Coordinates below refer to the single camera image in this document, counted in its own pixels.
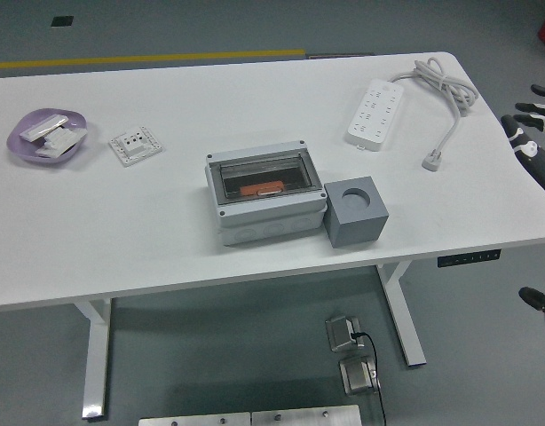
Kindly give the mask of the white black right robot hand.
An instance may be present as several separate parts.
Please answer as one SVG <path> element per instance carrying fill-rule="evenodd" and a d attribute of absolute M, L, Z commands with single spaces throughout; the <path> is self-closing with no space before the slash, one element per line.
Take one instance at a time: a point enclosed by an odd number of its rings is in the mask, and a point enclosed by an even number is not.
<path fill-rule="evenodd" d="M 545 98 L 545 86 L 532 84 L 531 91 Z M 545 150 L 526 132 L 535 128 L 545 134 L 545 104 L 516 103 L 520 114 L 506 114 L 501 125 L 517 160 L 545 192 Z"/>

